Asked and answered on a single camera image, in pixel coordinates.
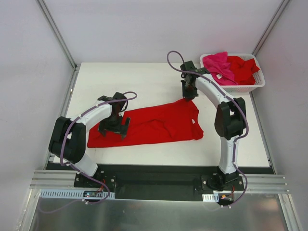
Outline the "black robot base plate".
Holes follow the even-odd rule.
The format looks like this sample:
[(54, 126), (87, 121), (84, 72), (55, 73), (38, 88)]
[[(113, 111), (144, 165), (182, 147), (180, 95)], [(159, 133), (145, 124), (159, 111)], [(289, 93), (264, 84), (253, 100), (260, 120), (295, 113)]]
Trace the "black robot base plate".
[(241, 176), (224, 184), (217, 167), (100, 164), (99, 170), (97, 182), (77, 174), (74, 187), (98, 189), (103, 182), (117, 199), (165, 201), (201, 201), (214, 191), (244, 190)]

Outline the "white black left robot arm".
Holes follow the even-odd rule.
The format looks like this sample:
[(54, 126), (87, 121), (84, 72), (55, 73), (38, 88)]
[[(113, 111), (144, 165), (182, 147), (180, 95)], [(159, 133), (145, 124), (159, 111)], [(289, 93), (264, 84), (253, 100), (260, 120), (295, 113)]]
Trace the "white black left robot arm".
[(123, 122), (120, 113), (127, 109), (128, 101), (137, 97), (135, 92), (116, 92), (113, 97), (101, 96), (86, 111), (67, 118), (57, 118), (49, 143), (49, 152), (60, 159), (60, 165), (70, 166), (83, 174), (91, 187), (103, 185), (101, 168), (86, 154), (87, 133), (98, 125), (102, 135), (112, 132), (124, 139), (128, 132), (130, 118)]

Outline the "white perforated plastic basket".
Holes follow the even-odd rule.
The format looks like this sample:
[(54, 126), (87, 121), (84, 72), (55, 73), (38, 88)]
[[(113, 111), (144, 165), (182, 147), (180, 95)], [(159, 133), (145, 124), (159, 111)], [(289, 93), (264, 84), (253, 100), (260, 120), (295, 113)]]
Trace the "white perforated plastic basket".
[[(200, 65), (201, 67), (204, 67), (202, 64), (202, 58), (211, 55), (211, 54), (203, 54), (200, 56)], [(228, 53), (228, 56), (238, 56), (242, 58), (243, 60), (249, 60), (249, 59), (254, 59), (256, 62), (256, 65), (260, 68), (260, 65), (258, 61), (256, 60), (255, 56), (252, 54), (246, 54), (246, 53)], [(235, 85), (235, 86), (222, 86), (223, 89), (227, 92), (251, 92), (256, 88), (261, 88), (265, 86), (265, 78), (264, 75), (260, 70), (257, 73), (253, 74), (254, 79), (256, 80), (256, 83), (254, 85)]]

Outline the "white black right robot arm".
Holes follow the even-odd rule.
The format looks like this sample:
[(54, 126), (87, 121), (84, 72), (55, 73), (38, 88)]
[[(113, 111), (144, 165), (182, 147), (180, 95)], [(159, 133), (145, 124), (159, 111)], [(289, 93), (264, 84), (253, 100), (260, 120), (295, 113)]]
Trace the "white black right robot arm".
[(221, 154), (217, 174), (206, 181), (208, 188), (216, 191), (229, 189), (239, 177), (237, 166), (238, 141), (247, 126), (246, 106), (243, 98), (234, 98), (212, 78), (205, 68), (196, 68), (192, 61), (184, 62), (182, 71), (182, 96), (190, 101), (202, 92), (215, 106), (214, 127), (220, 136)]

